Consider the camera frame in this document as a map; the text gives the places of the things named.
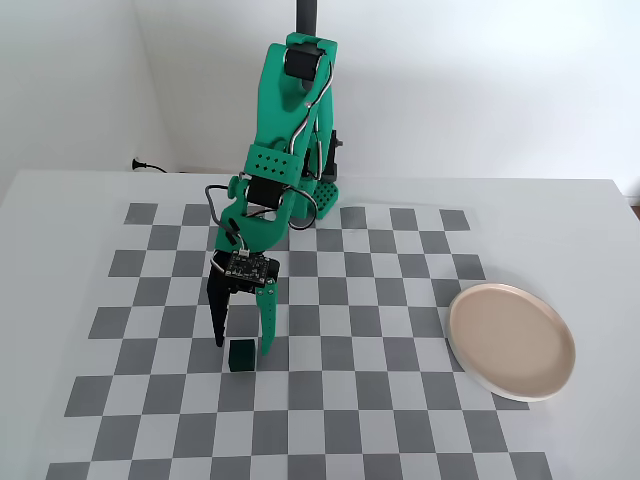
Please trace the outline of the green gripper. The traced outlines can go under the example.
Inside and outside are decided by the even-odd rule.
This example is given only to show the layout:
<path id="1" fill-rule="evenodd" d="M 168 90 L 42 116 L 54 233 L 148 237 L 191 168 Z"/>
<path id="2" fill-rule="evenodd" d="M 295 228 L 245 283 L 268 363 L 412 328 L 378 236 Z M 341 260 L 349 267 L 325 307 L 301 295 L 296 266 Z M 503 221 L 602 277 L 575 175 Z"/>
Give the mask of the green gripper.
<path id="1" fill-rule="evenodd" d="M 214 339 L 224 344 L 225 322 L 231 294 L 255 293 L 261 320 L 261 353 L 266 356 L 276 335 L 280 263 L 266 253 L 284 237 L 275 221 L 259 217 L 230 217 L 228 228 L 219 228 L 214 265 L 207 281 L 207 297 Z"/>

